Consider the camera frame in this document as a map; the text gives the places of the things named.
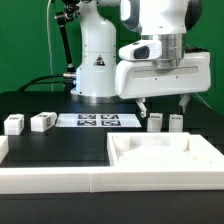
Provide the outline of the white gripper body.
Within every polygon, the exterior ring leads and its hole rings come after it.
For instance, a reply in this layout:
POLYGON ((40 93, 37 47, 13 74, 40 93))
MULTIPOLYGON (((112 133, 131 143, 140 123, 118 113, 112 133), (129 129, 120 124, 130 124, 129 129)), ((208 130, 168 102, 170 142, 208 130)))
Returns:
POLYGON ((205 92, 210 88, 210 53, 188 53, 177 68, 157 69, 151 61, 121 61, 115 92, 122 99, 205 92))

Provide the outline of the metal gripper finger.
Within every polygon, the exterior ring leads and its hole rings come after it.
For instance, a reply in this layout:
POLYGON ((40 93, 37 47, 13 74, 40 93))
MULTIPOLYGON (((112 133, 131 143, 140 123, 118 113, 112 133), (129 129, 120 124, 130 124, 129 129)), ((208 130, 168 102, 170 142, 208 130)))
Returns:
POLYGON ((136 103, 140 109, 140 115, 142 118, 145 118, 147 116, 147 108, 145 106, 145 99, 144 98, 138 98, 136 100, 136 103))
POLYGON ((186 111, 186 107, 190 101, 190 95, 189 94, 183 94, 181 96, 180 102, 179 102, 179 108, 180 108, 180 113, 184 114, 186 111))

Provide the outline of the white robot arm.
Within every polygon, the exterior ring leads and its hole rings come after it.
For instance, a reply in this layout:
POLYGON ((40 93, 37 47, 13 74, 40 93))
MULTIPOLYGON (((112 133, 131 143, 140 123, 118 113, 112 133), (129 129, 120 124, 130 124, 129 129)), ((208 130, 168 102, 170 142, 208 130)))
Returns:
POLYGON ((199 0, 81 0, 75 16, 82 62, 73 96, 90 103, 134 99, 145 117, 147 97, 181 94, 185 105, 190 93, 208 90, 210 54, 187 53, 184 47, 187 16, 199 5, 199 0), (118 6, 123 25, 140 39, 118 49, 116 28, 98 14, 99 6, 118 6))

